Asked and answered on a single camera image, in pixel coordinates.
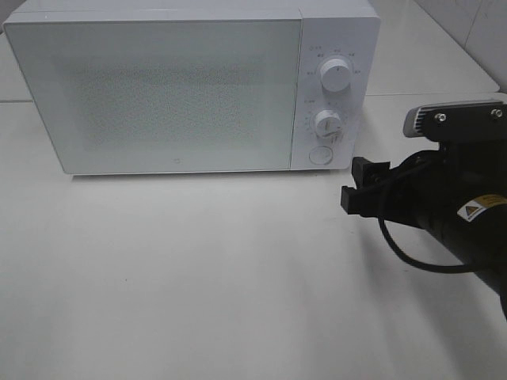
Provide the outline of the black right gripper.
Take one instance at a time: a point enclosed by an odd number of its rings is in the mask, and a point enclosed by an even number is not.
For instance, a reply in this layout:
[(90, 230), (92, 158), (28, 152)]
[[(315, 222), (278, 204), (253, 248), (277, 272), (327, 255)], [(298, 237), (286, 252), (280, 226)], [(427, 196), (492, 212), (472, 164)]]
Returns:
[(452, 144), (417, 154), (397, 168), (391, 163), (352, 159), (356, 186), (341, 187), (348, 215), (415, 226), (431, 234), (506, 232), (506, 141)]

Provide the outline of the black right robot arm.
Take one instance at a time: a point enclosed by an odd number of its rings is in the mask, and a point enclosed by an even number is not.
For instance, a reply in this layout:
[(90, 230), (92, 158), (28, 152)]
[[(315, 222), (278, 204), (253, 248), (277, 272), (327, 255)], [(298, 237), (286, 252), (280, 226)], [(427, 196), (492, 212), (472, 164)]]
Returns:
[[(341, 189), (349, 215), (375, 218), (395, 255), (440, 274), (474, 273), (506, 305), (506, 142), (442, 143), (400, 165), (352, 160), (354, 186)], [(402, 250), (386, 223), (426, 231), (458, 260), (442, 265)]]

